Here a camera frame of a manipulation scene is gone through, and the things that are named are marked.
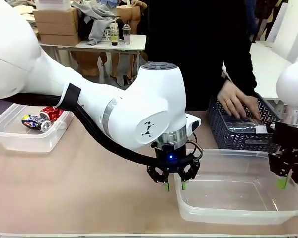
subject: black logo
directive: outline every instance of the black logo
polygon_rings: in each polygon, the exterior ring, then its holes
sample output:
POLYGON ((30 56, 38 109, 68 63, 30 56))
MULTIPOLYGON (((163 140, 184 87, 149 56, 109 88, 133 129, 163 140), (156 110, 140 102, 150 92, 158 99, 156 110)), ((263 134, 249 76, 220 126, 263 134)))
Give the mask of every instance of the black logo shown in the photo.
POLYGON ((144 134, 141 134, 141 136, 149 135, 149 137, 151 137, 149 129, 153 127, 154 124, 152 124, 151 121, 147 121, 144 125, 147 125, 147 131, 144 134))

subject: white table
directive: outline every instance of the white table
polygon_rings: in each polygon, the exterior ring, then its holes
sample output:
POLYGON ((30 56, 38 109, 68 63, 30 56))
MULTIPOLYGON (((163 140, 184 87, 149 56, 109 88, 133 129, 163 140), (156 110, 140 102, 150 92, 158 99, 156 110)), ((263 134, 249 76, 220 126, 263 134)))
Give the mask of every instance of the white table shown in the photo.
MULTIPOLYGON (((291 63, 273 52, 271 48, 260 43, 252 44, 250 53, 252 55, 253 73, 257 81, 255 91, 266 100, 278 100, 276 93, 278 77, 291 63)), ((222 69, 228 76, 224 64, 222 69)))
POLYGON ((98 44, 92 46, 88 44, 88 41, 82 41, 76 46, 59 46, 59 45, 49 45, 40 42, 41 46, 53 47, 54 54, 58 62, 61 62, 60 54, 58 50, 67 51, 94 51, 94 52, 110 52, 110 53, 128 53, 137 55, 137 73, 139 69, 139 58, 140 51, 145 49, 146 36, 145 35, 131 35, 130 44, 125 45, 122 40, 118 42, 118 45, 113 46, 111 42, 99 42, 98 44))

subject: soda can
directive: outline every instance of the soda can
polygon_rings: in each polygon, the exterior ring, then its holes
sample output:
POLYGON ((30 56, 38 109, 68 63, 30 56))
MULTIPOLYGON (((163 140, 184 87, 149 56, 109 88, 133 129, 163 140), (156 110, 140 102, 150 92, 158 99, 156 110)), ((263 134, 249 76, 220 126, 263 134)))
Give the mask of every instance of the soda can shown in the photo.
POLYGON ((33 130, 39 130, 41 132, 47 132, 51 127, 52 123, 49 120, 45 120, 37 115, 26 114, 22 118, 22 124, 27 128, 33 130))
POLYGON ((49 120, 51 122, 55 122, 64 110, 56 108, 56 107, 46 107, 40 111, 40 117, 49 120))

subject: human hand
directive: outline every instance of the human hand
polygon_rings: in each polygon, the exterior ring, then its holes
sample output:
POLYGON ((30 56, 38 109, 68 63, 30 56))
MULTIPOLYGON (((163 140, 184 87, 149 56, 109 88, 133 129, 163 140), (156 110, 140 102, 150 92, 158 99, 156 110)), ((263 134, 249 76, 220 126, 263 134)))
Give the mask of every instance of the human hand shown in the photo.
POLYGON ((253 113, 257 120, 260 120, 257 98, 246 96, 231 81, 227 80, 217 96, 225 111, 231 116, 240 119, 246 118, 246 111, 242 105, 244 103, 253 113))
POLYGON ((131 1, 131 6, 142 6, 143 3, 139 0, 132 0, 131 1))

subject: clear plastic bin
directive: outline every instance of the clear plastic bin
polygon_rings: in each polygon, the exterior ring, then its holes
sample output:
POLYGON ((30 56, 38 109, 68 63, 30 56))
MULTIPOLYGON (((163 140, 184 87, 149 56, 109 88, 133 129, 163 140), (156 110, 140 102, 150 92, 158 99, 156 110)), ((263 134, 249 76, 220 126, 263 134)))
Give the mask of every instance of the clear plastic bin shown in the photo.
POLYGON ((187 182, 185 191, 180 176, 175 176, 184 220, 268 225, 298 215, 298 186, 290 178, 285 189, 277 187, 268 153, 209 149, 200 163, 197 176, 187 182))
POLYGON ((71 0, 35 0, 35 5, 40 11, 67 11, 71 8, 71 0))
POLYGON ((0 115, 0 143, 7 150, 25 152, 50 152, 59 142, 71 123, 72 112, 63 112, 45 133, 28 129, 21 120, 25 114, 38 115, 44 107, 13 104, 0 115))

